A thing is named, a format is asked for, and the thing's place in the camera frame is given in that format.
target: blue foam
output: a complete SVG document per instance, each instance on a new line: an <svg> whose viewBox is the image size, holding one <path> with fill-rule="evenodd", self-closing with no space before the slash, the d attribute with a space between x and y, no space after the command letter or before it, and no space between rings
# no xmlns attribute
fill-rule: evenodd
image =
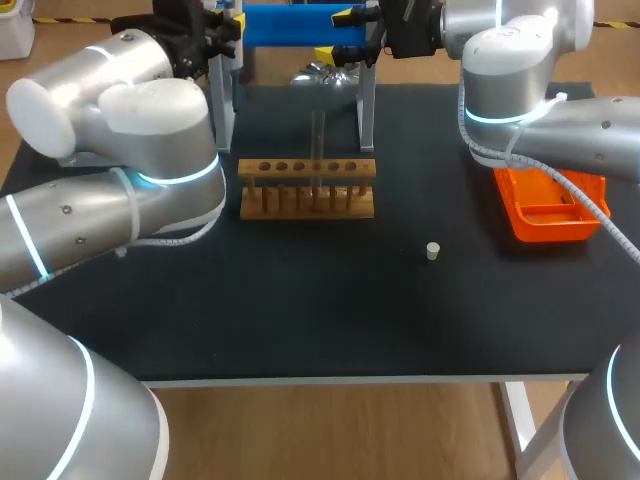
<svg viewBox="0 0 640 480"><path fill-rule="evenodd" d="M351 4L244 4L247 27L244 45L255 47L364 46L364 25L334 28L331 15Z"/></svg>

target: table leg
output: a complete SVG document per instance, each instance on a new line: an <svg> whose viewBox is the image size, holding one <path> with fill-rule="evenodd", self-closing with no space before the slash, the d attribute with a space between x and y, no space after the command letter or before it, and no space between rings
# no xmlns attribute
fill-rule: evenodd
<svg viewBox="0 0 640 480"><path fill-rule="evenodd" d="M575 386L570 386L567 389L540 429L536 431L524 382L500 384L515 452L518 480L542 478L560 456L560 420L574 388Z"/></svg>

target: orange tray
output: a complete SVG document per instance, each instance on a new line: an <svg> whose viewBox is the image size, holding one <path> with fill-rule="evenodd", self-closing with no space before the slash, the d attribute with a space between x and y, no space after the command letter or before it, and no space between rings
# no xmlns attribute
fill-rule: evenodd
<svg viewBox="0 0 640 480"><path fill-rule="evenodd" d="M494 169L513 231L523 242L586 240L600 222L562 185L540 170ZM608 216L604 177L560 171Z"/></svg>

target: floor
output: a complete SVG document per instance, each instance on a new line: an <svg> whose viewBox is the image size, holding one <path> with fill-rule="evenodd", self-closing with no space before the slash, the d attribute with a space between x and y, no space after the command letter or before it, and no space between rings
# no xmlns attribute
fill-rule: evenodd
<svg viewBox="0 0 640 480"><path fill-rule="evenodd" d="M36 0L35 16L113 17L151 0ZM596 0L596 19L640 21L638 0ZM0 63L0 183L19 136L4 104L17 78L108 36L103 25L38 25L29 59ZM558 81L591 81L598 95L640 96L640 30L596 29L584 52L565 56ZM308 49L260 50L257 78L287 83L313 60ZM459 66L382 56L383 83L455 83ZM536 422L562 383L527 385ZM171 425L166 480L514 478L495 386L403 385L163 390ZM566 478L560 465L548 480Z"/></svg>

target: table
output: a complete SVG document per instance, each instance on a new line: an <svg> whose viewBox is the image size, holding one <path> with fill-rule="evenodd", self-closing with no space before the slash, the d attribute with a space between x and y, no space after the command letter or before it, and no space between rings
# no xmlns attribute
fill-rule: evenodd
<svg viewBox="0 0 640 480"><path fill-rule="evenodd" d="M375 220L241 222L237 159L307 158L314 109L326 112L325 157L356 155L354 97L250 89L211 235L106 254L18 300L153 386L579 378L625 338L636 266L604 232L578 245L515 240L492 173L457 135L455 86L378 87ZM61 174L36 160L21 148L2 195ZM640 238L626 208L637 187L609 187L614 221ZM442 246L435 262L430 241Z"/></svg>

